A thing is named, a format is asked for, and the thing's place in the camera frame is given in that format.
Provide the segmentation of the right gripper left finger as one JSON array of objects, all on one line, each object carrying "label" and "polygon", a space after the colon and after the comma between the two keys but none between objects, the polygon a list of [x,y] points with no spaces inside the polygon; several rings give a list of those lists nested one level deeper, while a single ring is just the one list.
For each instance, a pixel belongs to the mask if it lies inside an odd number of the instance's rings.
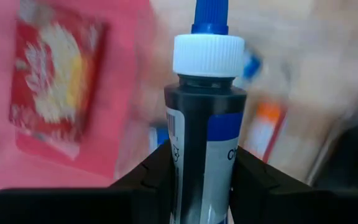
[{"label": "right gripper left finger", "polygon": [[168,224],[172,180],[166,142],[109,187],[0,190],[0,224]]}]

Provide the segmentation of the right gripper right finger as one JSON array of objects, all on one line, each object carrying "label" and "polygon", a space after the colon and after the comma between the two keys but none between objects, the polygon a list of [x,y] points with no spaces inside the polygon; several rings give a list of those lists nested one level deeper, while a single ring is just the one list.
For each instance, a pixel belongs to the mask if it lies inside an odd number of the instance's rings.
[{"label": "right gripper right finger", "polygon": [[238,148],[231,183],[235,224],[358,224],[358,190],[320,190]]}]

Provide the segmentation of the orange capped red bottle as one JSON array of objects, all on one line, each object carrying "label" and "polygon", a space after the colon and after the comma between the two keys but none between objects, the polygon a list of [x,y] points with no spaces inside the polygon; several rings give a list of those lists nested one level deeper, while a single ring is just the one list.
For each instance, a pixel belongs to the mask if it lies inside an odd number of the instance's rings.
[{"label": "orange capped red bottle", "polygon": [[264,163],[268,163],[287,113],[287,107],[276,101],[257,104],[250,124],[245,149]]}]

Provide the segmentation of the dark blue ink bottle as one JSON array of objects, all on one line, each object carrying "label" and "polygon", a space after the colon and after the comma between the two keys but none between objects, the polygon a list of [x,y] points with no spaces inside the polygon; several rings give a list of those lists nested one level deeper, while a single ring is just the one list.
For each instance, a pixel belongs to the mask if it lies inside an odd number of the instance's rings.
[{"label": "dark blue ink bottle", "polygon": [[246,93],[244,39],[229,35],[228,0],[196,0],[189,34],[175,37],[176,84],[164,89],[175,166],[170,224],[227,224]]}]

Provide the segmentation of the blue bottle white label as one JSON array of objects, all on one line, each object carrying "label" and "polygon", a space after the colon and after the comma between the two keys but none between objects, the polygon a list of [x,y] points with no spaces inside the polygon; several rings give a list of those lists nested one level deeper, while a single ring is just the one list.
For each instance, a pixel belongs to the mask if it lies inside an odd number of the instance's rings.
[{"label": "blue bottle white label", "polygon": [[[258,55],[246,50],[244,56],[244,69],[241,76],[237,77],[233,81],[233,86],[246,90],[255,76],[262,68],[262,61]],[[149,152],[152,153],[159,145],[163,144],[168,139],[168,128],[165,119],[164,110],[164,96],[163,90],[150,89],[147,92],[149,106],[154,106],[150,115],[152,119],[149,123]]]}]

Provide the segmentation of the red snack packet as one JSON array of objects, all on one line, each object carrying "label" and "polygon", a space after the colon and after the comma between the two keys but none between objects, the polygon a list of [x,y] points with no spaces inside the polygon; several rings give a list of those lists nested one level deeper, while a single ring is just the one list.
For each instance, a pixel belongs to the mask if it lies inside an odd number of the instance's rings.
[{"label": "red snack packet", "polygon": [[70,160],[98,76],[104,21],[40,0],[20,0],[9,120]]}]

